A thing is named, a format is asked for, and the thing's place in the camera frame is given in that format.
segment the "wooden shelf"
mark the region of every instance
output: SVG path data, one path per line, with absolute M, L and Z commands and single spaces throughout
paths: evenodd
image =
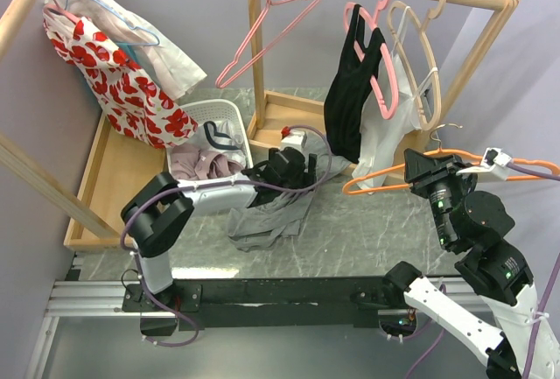
M 121 210 L 165 168 L 165 150 L 154 149 L 134 138 L 118 134 L 105 116 L 95 132 L 78 199 L 89 206 L 117 234 L 100 239 L 70 220 L 64 244 L 73 250 L 113 249 L 123 230 Z
M 325 118 L 323 115 L 323 103 L 303 99 L 301 97 L 285 95 L 277 92 L 264 91 L 264 125 L 261 129 L 256 127 L 256 114 L 253 114 L 251 123 L 247 128 L 247 138 L 251 147 L 259 151 L 267 151 L 270 147 L 279 147 L 282 137 L 280 131 L 288 125 L 305 124 L 317 128 L 325 133 Z M 418 131 L 409 133 L 399 144 L 394 158 L 394 165 L 404 162 L 404 149 L 421 149 Z M 343 171 L 345 175 L 351 175 L 356 165 L 351 164 Z M 390 173 L 385 180 L 385 185 L 402 184 L 403 176 Z

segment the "gray marble surface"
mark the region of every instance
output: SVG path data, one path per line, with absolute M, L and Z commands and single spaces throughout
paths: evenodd
M 326 88 L 283 88 L 283 93 L 323 101 Z M 228 99 L 247 126 L 253 89 L 199 89 L 183 102 Z M 346 196 L 338 176 L 318 190 L 297 237 L 267 250 L 242 252 L 226 235 L 228 212 L 192 218 L 170 252 L 176 278 L 334 277 L 384 275 L 405 260 L 431 275 L 456 274 L 457 257 L 443 252 L 425 200 L 399 191 Z M 83 255 L 80 280 L 116 280 L 132 267 L 122 251 Z

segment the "beige hanger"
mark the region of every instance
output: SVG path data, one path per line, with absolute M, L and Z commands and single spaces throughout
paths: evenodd
M 410 88 L 413 92 L 416 92 L 416 97 L 414 98 L 416 109 L 418 112 L 418 119 L 420 122 L 420 128 L 424 131 L 433 129 L 439 122 L 439 118 L 441 116 L 441 87 L 439 85 L 439 73 L 438 73 L 438 64 L 436 62 L 436 57 L 431 49 L 430 41 L 426 36 L 426 29 L 428 24 L 434 18 L 438 18 L 445 6 L 446 0 L 439 0 L 437 7 L 434 9 L 429 9 L 426 15 L 426 18 L 422 23 L 420 23 L 420 19 L 416 15 L 416 13 L 405 3 L 402 1 L 395 1 L 391 4 L 388 15 L 387 15 L 387 24 L 388 28 L 391 32 L 391 36 L 395 41 L 395 48 L 397 53 L 399 54 L 402 62 L 402 66 L 404 67 L 404 72 L 409 79 Z M 422 48 L 424 54 L 426 55 L 426 60 L 428 62 L 428 68 L 430 69 L 430 73 L 428 77 L 431 77 L 431 85 L 432 85 L 432 93 L 434 98 L 434 108 L 432 111 L 431 119 L 428 121 L 426 118 L 426 113 L 424 111 L 424 105 L 422 103 L 422 92 L 417 92 L 418 90 L 418 83 L 414 74 L 412 73 L 412 67 L 410 65 L 409 59 L 406 56 L 406 52 L 404 51 L 403 44 L 397 35 L 397 31 L 393 26 L 393 13 L 395 9 L 402 9 L 402 12 L 409 15 L 409 19 L 412 21 L 412 24 L 416 28 L 416 32 L 420 38 L 420 43 L 422 44 Z

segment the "white plastic basket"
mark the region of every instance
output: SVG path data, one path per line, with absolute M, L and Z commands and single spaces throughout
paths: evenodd
M 202 130 L 202 124 L 206 121 L 230 121 L 234 126 L 235 134 L 243 138 L 243 146 L 241 149 L 247 157 L 246 167 L 253 167 L 253 158 L 251 157 L 249 141 L 247 139 L 247 134 L 245 134 L 245 129 L 243 128 L 242 114 L 234 103 L 223 99 L 210 99 L 207 101 L 187 103 L 186 105 L 182 105 L 181 108 L 199 124 L 199 130 Z M 172 149 L 167 149 L 167 167 L 169 167 L 170 170 L 172 166 L 171 150 Z

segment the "red and white floral garment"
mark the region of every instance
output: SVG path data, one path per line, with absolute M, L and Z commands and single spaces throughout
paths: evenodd
M 111 125 L 156 148 L 184 143 L 198 124 L 134 60 L 86 18 L 44 12 L 57 54 L 84 74 Z

